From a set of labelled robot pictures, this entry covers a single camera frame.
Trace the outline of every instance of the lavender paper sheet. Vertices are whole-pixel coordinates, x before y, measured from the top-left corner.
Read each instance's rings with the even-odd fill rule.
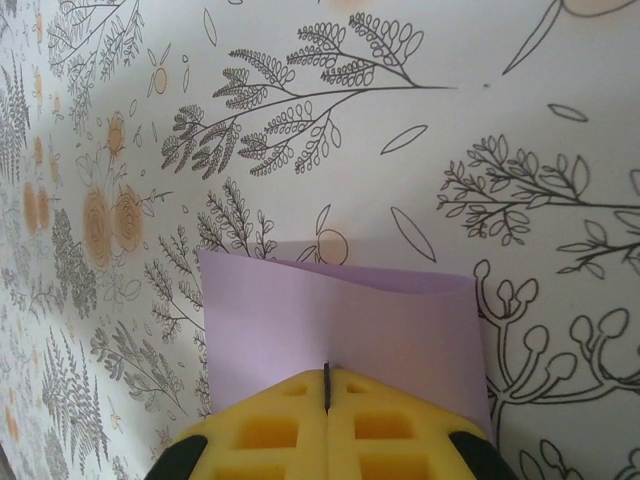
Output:
[[[325,361],[491,436],[470,278],[200,252],[212,411]]]

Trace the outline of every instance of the floral wallpaper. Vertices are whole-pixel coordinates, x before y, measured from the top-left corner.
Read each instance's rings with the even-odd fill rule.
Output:
[[[635,0],[0,0],[18,478],[144,478],[211,413],[198,250],[473,276],[518,475],[640,478],[638,21]]]

